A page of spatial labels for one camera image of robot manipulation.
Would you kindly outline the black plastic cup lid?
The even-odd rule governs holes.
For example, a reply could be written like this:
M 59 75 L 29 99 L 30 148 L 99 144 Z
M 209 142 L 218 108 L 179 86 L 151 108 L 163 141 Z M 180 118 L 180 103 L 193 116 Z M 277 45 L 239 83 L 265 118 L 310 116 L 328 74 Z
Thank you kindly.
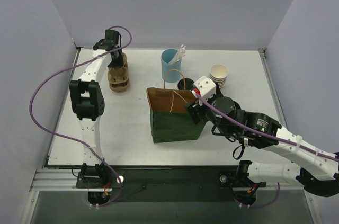
M 194 81 L 190 78 L 180 79 L 177 83 L 178 90 L 191 90 L 193 88 Z

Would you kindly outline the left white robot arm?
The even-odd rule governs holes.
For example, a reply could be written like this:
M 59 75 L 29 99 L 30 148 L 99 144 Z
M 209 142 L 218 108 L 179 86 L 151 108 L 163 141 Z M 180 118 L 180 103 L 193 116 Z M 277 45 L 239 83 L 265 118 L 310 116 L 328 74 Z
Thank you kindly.
M 88 64 L 78 80 L 69 83 L 72 110 L 79 119 L 84 146 L 82 177 L 95 187 L 103 187 L 109 180 L 109 169 L 103 163 L 100 145 L 100 117 L 104 112 L 105 102 L 100 88 L 100 80 L 108 70 L 109 87 L 121 90 L 119 84 L 127 84 L 126 56 L 121 51 L 111 52 L 100 57 L 102 52 L 121 47 L 121 34 L 110 28 L 105 31 L 104 38 L 98 41 L 92 50 L 95 61 Z

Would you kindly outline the brown paper bag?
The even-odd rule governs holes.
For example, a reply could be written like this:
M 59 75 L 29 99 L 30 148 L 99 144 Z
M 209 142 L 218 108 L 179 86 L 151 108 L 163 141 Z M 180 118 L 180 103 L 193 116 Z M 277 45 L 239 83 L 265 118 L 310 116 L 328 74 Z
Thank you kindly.
M 153 142 L 165 143 L 197 140 L 206 125 L 193 122 L 186 105 L 195 98 L 188 89 L 147 88 L 150 129 Z

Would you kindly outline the pulp cup carrier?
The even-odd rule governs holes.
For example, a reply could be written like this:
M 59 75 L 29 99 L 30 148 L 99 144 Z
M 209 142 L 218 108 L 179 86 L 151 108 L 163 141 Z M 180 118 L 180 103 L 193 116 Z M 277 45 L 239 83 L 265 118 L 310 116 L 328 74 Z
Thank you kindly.
M 125 83 L 129 79 L 127 56 L 122 53 L 123 64 L 121 67 L 108 67 L 108 81 L 110 84 Z

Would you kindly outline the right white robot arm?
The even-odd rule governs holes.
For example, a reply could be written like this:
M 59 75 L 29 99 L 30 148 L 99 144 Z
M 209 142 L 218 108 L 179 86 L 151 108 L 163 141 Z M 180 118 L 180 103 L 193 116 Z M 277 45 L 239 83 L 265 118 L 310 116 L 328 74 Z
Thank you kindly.
M 246 112 L 229 97 L 216 95 L 207 101 L 185 105 L 193 122 L 213 124 L 211 133 L 239 142 L 244 151 L 253 147 L 275 153 L 289 161 L 287 164 L 239 161 L 231 179 L 239 185 L 259 185 L 272 182 L 302 186 L 305 191 L 322 197 L 338 194 L 338 153 L 327 153 L 291 133 L 279 121 L 257 112 Z

